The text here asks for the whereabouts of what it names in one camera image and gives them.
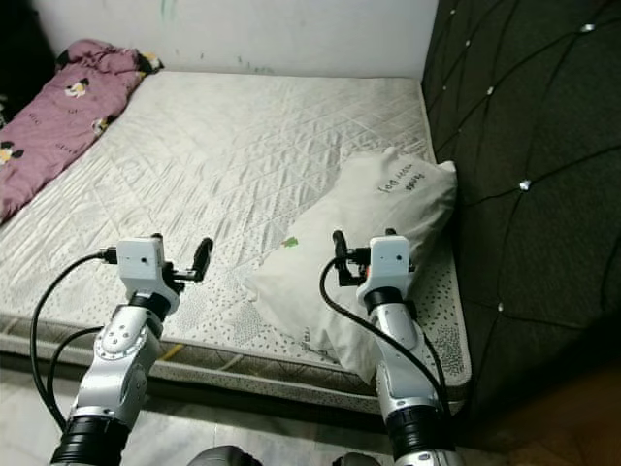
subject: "upholstered headboard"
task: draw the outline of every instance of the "upholstered headboard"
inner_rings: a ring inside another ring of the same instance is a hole
[[[621,2],[441,0],[423,87],[480,415],[621,352]]]

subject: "bed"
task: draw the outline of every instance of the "bed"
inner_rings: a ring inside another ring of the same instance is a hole
[[[188,287],[167,319],[166,360],[151,373],[377,413],[372,387],[329,354],[264,323],[241,282],[330,189],[343,161],[390,146],[435,160],[415,80],[166,71],[148,77],[94,146],[0,227],[0,350],[28,353],[36,301],[77,257],[122,237],[160,232],[167,257],[189,264],[200,239],[211,236],[206,279]],[[446,238],[413,296],[458,406],[471,366]],[[49,358],[76,328],[105,323],[122,299],[113,266],[83,266],[42,314],[41,356]],[[63,360],[88,364],[89,342],[67,349]],[[426,363],[433,365],[430,357]]]

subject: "floor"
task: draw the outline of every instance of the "floor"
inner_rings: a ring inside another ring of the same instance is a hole
[[[58,402],[65,412],[77,388],[76,382],[57,381]],[[0,369],[0,464],[48,464],[58,438],[30,375]],[[123,465],[183,465],[201,450],[219,445],[237,445],[265,466],[329,466],[348,451],[370,454],[382,466],[393,464],[383,435],[148,399],[123,454]],[[471,449],[460,453],[466,466],[509,464],[497,454]]]

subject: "pillow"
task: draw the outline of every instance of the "pillow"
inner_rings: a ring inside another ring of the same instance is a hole
[[[373,336],[332,311],[319,295],[319,275],[334,257],[332,233],[342,230],[347,246],[360,248],[395,228],[409,239],[412,263],[420,268],[452,213],[456,190],[452,162],[434,165],[394,148],[353,154],[332,190],[300,215],[280,247],[245,280],[248,298],[281,332],[334,354],[345,370],[368,383],[376,368]],[[356,287],[339,287],[336,272],[328,275],[326,289],[367,318]]]

